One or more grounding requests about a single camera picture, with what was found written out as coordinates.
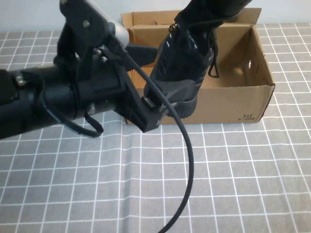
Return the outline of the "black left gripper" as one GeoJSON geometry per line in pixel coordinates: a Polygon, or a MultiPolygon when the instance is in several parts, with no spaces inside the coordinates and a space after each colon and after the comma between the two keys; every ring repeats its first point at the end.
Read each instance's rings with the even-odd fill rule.
{"type": "MultiPolygon", "coordinates": [[[[138,65],[152,64],[157,57],[157,48],[128,43],[120,52],[91,46],[76,46],[75,52],[80,57],[75,75],[77,107],[84,111],[84,118],[93,129],[74,126],[73,131],[103,133],[103,127],[91,115],[113,110],[145,133],[159,126],[162,114],[169,114],[149,85],[145,85],[141,97],[128,75],[128,71],[137,69],[138,65]]],[[[179,115],[194,112],[195,81],[154,80],[154,83],[179,115]]]]}

